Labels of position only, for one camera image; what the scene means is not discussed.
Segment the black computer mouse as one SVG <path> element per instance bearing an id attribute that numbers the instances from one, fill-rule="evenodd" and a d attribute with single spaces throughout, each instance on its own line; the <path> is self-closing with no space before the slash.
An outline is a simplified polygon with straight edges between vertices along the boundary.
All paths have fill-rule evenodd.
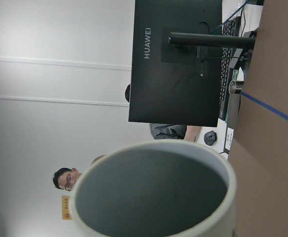
<path id="1" fill-rule="evenodd" d="M 217 133 L 213 130 L 204 134 L 204 143 L 208 146 L 212 146 L 217 142 Z"/>

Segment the white mug grey inside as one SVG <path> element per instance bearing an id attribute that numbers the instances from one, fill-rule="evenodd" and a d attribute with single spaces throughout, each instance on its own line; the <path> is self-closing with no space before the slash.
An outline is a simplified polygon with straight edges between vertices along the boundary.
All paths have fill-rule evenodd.
<path id="1" fill-rule="evenodd" d="M 91 165 L 70 210 L 86 237 L 234 237 L 236 189 L 233 168 L 214 150 L 144 142 Z"/>

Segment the black keyboard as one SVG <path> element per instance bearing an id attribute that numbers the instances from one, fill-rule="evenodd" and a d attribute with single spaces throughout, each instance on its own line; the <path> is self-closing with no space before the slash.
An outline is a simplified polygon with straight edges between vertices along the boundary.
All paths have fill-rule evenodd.
<path id="1" fill-rule="evenodd" d="M 239 36 L 239 30 L 241 26 L 241 17 L 237 16 L 232 20 L 229 20 L 222 27 L 223 36 Z M 220 110 L 219 118 L 221 120 L 226 120 L 226 114 L 228 109 L 229 92 L 228 87 L 233 79 L 234 69 L 229 67 L 229 63 L 233 59 L 236 48 L 224 47 L 221 59 L 221 77 L 220 77 Z"/>

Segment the person in grey shirt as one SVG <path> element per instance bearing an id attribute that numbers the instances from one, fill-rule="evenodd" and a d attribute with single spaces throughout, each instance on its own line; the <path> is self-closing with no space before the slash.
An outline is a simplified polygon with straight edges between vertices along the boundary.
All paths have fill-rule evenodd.
<path id="1" fill-rule="evenodd" d="M 180 139 L 195 142 L 199 137 L 202 127 L 192 125 L 150 123 L 149 129 L 154 140 Z"/>

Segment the man with glasses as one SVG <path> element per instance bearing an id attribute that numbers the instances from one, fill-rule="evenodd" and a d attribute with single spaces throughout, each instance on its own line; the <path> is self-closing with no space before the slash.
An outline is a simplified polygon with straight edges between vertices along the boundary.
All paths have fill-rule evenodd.
<path id="1" fill-rule="evenodd" d="M 56 189 L 70 192 L 81 176 L 82 173 L 74 167 L 62 167 L 54 173 L 52 182 Z"/>

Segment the brown table mat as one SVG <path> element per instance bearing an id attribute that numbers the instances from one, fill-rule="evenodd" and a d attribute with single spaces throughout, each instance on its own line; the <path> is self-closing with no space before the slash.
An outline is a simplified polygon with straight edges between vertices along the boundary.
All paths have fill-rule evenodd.
<path id="1" fill-rule="evenodd" d="M 229 152 L 237 233 L 288 237 L 288 0 L 267 0 Z"/>

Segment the black Huawei monitor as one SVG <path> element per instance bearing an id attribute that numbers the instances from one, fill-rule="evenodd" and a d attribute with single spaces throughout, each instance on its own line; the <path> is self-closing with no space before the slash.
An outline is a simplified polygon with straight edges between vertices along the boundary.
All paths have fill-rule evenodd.
<path id="1" fill-rule="evenodd" d="M 222 50 L 255 44 L 221 21 L 219 0 L 135 2 L 130 122 L 217 125 Z"/>

